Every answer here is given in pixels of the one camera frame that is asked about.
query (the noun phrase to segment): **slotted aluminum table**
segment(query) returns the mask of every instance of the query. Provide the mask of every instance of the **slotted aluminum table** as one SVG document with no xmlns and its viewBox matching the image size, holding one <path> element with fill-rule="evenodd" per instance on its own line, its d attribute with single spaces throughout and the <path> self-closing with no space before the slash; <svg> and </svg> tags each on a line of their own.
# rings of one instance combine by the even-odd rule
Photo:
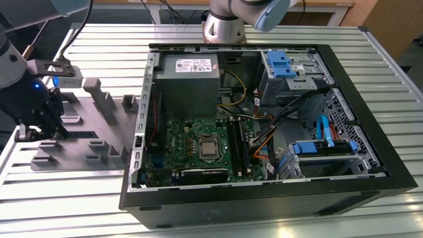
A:
<svg viewBox="0 0 423 238">
<path fill-rule="evenodd" d="M 246 32 L 250 43 L 333 46 L 406 166 L 423 185 L 423 95 L 373 35 L 354 27 L 287 26 L 270 33 L 247 27 Z M 67 57 L 80 67 L 84 77 L 102 79 L 103 90 L 113 96 L 139 95 L 149 44 L 167 42 L 201 43 L 201 25 L 88 24 Z M 74 92 L 79 97 L 88 96 L 82 89 Z M 423 235 L 422 187 L 382 198 L 341 216 L 149 231 L 118 209 L 123 171 L 35 172 L 30 164 L 38 144 L 15 144 L 11 140 L 0 157 L 0 237 Z"/>
</svg>

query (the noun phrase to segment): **screw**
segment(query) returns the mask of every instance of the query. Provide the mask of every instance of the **screw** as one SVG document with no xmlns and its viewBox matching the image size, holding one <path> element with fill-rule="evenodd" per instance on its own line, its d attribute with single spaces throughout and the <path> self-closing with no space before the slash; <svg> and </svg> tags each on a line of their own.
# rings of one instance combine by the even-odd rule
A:
<svg viewBox="0 0 423 238">
<path fill-rule="evenodd" d="M 18 56 L 16 55 L 10 55 L 10 60 L 12 61 L 12 62 L 16 62 L 18 61 Z"/>
</svg>

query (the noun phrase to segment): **black computer chassis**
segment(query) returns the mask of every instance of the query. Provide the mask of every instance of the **black computer chassis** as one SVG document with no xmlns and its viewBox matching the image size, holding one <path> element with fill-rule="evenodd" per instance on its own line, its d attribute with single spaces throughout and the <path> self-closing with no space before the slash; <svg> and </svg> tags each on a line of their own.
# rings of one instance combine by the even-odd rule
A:
<svg viewBox="0 0 423 238">
<path fill-rule="evenodd" d="M 186 47 L 210 44 L 151 44 L 153 49 L 169 49 L 181 54 Z M 387 177 L 343 180 L 313 180 L 257 186 L 202 189 L 165 189 L 127 192 L 130 164 L 126 167 L 119 208 L 127 210 L 150 228 L 271 220 L 305 216 L 342 214 L 370 201 L 401 194 L 418 187 L 381 125 L 354 86 L 347 72 L 329 45 L 219 44 L 217 47 L 315 48 L 335 79 L 347 104 Z"/>
</svg>

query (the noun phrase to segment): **white label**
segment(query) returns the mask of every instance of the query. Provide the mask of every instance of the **white label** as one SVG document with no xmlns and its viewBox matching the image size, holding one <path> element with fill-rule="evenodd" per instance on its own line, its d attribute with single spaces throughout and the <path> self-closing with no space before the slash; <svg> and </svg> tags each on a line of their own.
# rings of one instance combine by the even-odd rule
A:
<svg viewBox="0 0 423 238">
<path fill-rule="evenodd" d="M 305 67 L 302 65 L 293 65 L 293 69 L 305 71 Z"/>
<path fill-rule="evenodd" d="M 179 59 L 177 60 L 177 73 L 211 72 L 211 59 Z"/>
<path fill-rule="evenodd" d="M 275 172 L 275 167 L 271 165 L 271 163 L 267 163 L 266 168 L 267 168 L 267 170 L 271 172 L 271 174 L 274 174 L 274 172 Z"/>
<path fill-rule="evenodd" d="M 261 98 L 254 99 L 254 105 L 257 105 L 258 107 L 261 106 Z"/>
</svg>

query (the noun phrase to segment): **motherboard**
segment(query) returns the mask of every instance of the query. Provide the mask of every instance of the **motherboard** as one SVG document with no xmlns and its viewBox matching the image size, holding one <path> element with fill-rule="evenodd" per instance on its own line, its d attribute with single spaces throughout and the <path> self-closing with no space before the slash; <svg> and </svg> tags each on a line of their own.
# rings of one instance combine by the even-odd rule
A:
<svg viewBox="0 0 423 238">
<path fill-rule="evenodd" d="M 211 174 L 207 179 L 218 179 L 217 183 L 222 182 L 219 176 L 225 176 L 225 182 L 263 180 L 261 160 L 253 159 L 247 148 L 249 140 L 255 136 L 250 119 L 170 120 L 166 135 L 166 152 L 150 155 L 150 186 L 181 185 L 179 178 L 185 173 L 195 178 L 185 182 L 189 184 L 202 184 L 198 180 L 207 173 Z"/>
</svg>

